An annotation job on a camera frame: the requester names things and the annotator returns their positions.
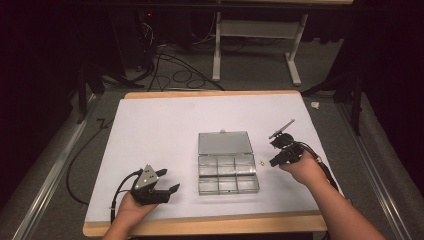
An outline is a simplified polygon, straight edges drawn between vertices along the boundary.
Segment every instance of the power cord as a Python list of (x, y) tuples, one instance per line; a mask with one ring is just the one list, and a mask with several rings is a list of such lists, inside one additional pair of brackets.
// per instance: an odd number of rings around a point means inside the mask
[(68, 190), (69, 195), (72, 197), (72, 199), (74, 199), (75, 201), (84, 204), (84, 205), (88, 205), (88, 202), (81, 200), (80, 198), (78, 198), (71, 190), (70, 187), (70, 175), (71, 175), (71, 170), (72, 170), (72, 166), (75, 163), (75, 160), (78, 158), (78, 156), (81, 154), (81, 152), (90, 144), (90, 142), (97, 136), (99, 135), (100, 132), (102, 132), (104, 129), (109, 128), (109, 125), (113, 122), (113, 119), (110, 120), (109, 122), (107, 122), (106, 124), (101, 124), (100, 129), (78, 150), (78, 152), (75, 154), (75, 156), (72, 158), (71, 163), (68, 166), (67, 172), (66, 172), (66, 189)]

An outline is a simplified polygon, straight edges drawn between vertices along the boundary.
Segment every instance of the dark background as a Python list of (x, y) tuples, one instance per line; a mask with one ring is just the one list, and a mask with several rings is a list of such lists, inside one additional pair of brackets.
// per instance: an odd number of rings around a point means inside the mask
[[(356, 0), (352, 8), (387, 9), (313, 13), (303, 41), (345, 39), (329, 79), (364, 63), (363, 90), (399, 159), (423, 193), (421, 83), (424, 8), (412, 1)], [(153, 11), (160, 36), (189, 48), (193, 33), (206, 36), (212, 13)], [(232, 17), (274, 18), (263, 14)], [(107, 12), (63, 8), (53, 0), (7, 1), (0, 9), (0, 78), (3, 82), (1, 201), (3, 207), (72, 110), (82, 64), (94, 61), (115, 73), (126, 67)], [(344, 83), (333, 86), (338, 89)]]

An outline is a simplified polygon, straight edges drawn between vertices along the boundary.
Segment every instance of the white tabletop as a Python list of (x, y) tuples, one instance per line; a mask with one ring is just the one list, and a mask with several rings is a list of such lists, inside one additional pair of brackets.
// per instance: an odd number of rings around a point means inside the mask
[[(169, 203), (161, 204), (146, 221), (317, 210), (303, 185), (268, 162), (279, 153), (268, 137), (291, 119), (295, 122), (285, 132), (309, 144), (328, 165), (303, 99), (296, 92), (121, 100), (85, 222), (109, 221), (118, 185), (146, 164), (155, 170), (168, 169), (157, 189), (181, 184)], [(198, 134), (221, 130), (248, 132), (256, 159), (259, 193), (199, 196)], [(129, 189), (132, 182), (133, 179), (129, 180), (124, 189)]]

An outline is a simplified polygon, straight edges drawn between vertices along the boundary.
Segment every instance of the human hand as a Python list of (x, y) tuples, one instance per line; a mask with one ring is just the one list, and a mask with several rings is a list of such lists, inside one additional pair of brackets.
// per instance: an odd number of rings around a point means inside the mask
[(115, 221), (124, 221), (125, 225), (132, 229), (157, 206), (158, 204), (140, 205), (135, 201), (132, 195), (127, 192), (119, 205)]
[(279, 167), (291, 173), (296, 181), (302, 183), (306, 187), (314, 183), (321, 183), (322, 181), (327, 182), (324, 171), (306, 150), (303, 150), (302, 157), (298, 162), (280, 164)]
[(158, 204), (140, 205), (127, 192), (119, 205), (118, 214), (103, 240), (126, 239), (129, 232), (137, 226)]

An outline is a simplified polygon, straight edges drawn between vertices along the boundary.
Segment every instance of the metal stand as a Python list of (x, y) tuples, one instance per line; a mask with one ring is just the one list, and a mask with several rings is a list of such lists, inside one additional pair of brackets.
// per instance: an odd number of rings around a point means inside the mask
[(222, 20), (221, 13), (218, 12), (216, 15), (215, 54), (213, 58), (212, 80), (218, 82), (221, 79), (221, 36), (284, 38), (294, 40), (291, 52), (285, 53), (285, 59), (293, 84), (295, 86), (300, 86), (301, 81), (294, 58), (299, 48), (307, 19), (308, 15), (303, 14), (300, 22), (294, 23)]

